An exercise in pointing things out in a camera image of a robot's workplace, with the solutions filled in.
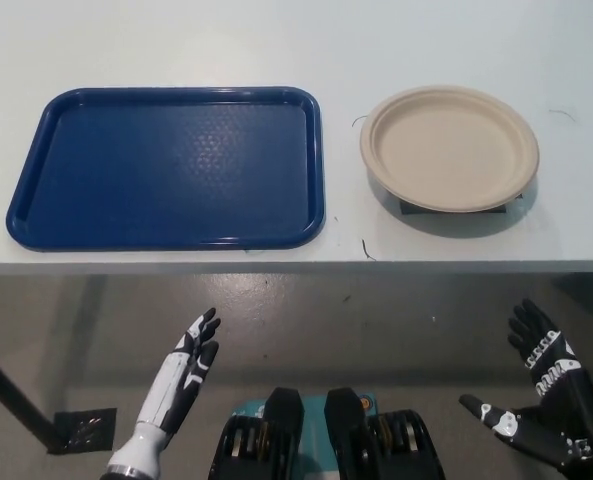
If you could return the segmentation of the white and black left hand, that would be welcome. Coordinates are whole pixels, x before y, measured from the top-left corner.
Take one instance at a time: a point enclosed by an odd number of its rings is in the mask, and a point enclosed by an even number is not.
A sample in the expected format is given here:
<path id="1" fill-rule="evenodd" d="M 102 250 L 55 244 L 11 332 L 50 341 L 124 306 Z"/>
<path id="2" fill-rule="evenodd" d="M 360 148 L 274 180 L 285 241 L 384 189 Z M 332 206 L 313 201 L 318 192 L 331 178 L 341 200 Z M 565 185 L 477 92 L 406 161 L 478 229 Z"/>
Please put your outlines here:
<path id="1" fill-rule="evenodd" d="M 103 479 L 158 479 L 161 455 L 186 419 L 218 353 L 216 309 L 200 315 L 165 357 L 131 437 L 108 461 Z"/>

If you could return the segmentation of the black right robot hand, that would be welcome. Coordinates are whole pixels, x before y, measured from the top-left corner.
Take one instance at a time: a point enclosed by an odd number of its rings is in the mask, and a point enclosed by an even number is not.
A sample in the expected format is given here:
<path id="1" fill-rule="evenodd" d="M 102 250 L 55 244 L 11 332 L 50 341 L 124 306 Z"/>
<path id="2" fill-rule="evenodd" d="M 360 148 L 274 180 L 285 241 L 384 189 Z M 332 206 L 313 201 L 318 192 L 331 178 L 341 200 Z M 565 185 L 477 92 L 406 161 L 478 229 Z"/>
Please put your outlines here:
<path id="1" fill-rule="evenodd" d="M 537 393 L 532 407 L 503 409 L 471 394 L 459 403 L 511 448 L 570 469 L 593 462 L 593 382 L 562 330 L 525 299 L 509 319 L 509 343 Z"/>

